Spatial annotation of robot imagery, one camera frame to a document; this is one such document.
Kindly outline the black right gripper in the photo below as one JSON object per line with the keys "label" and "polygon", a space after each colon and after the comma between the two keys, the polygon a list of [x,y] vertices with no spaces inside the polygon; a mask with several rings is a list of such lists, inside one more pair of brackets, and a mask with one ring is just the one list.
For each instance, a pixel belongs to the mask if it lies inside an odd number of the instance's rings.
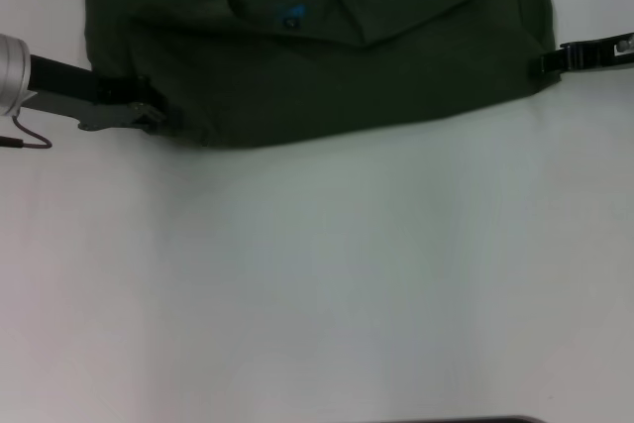
{"label": "black right gripper", "polygon": [[633,66],[633,34],[562,44],[538,59],[541,74]]}

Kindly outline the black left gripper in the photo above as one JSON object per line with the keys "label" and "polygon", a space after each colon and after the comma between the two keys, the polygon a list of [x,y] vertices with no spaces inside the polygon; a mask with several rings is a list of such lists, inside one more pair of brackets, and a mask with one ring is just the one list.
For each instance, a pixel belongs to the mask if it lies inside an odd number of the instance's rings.
{"label": "black left gripper", "polygon": [[180,110],[141,76],[107,77],[33,55],[29,90],[29,109],[74,119],[82,131],[182,126]]}

